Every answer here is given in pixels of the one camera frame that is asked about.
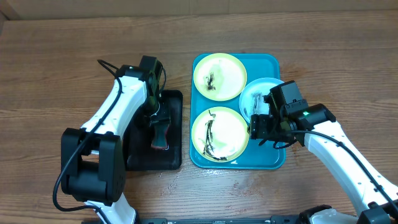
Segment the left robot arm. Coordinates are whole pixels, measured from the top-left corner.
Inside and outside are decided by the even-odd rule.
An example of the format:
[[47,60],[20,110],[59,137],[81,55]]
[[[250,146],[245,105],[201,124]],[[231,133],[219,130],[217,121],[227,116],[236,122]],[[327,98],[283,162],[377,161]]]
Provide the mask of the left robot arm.
[[161,97],[166,76],[160,62],[117,68],[99,63],[114,77],[114,87],[95,115],[80,129],[68,128],[61,139],[61,172],[53,188],[53,204],[64,212],[57,193],[83,202],[71,211],[92,209],[103,223],[135,223],[136,211],[124,196],[126,162],[123,137],[131,121],[138,119],[146,133],[148,149],[167,150],[169,109]]

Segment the light blue plate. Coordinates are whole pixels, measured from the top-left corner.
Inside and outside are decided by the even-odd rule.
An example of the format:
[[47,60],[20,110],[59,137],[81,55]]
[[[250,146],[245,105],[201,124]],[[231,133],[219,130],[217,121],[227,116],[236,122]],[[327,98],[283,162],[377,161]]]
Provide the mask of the light blue plate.
[[239,109],[248,123],[253,114],[269,114],[269,104],[264,102],[264,96],[270,93],[271,88],[282,83],[276,78],[258,78],[246,85],[239,97]]

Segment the yellow-green plate bottom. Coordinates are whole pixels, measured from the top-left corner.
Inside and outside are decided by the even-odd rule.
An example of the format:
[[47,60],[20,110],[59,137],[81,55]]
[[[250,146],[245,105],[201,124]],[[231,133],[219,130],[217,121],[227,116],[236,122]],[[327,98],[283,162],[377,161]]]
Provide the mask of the yellow-green plate bottom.
[[191,128],[195,152],[211,162],[237,159],[249,141],[248,124],[231,108],[217,106],[203,111]]

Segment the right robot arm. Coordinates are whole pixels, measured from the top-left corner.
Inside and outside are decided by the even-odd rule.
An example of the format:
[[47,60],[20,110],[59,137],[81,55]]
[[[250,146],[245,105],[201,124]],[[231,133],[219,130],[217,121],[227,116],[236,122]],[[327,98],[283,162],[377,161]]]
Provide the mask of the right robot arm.
[[306,147],[330,171],[348,195],[358,223],[397,220],[397,186],[378,172],[348,139],[336,117],[323,104],[296,102],[250,117],[249,135],[276,150],[296,143]]

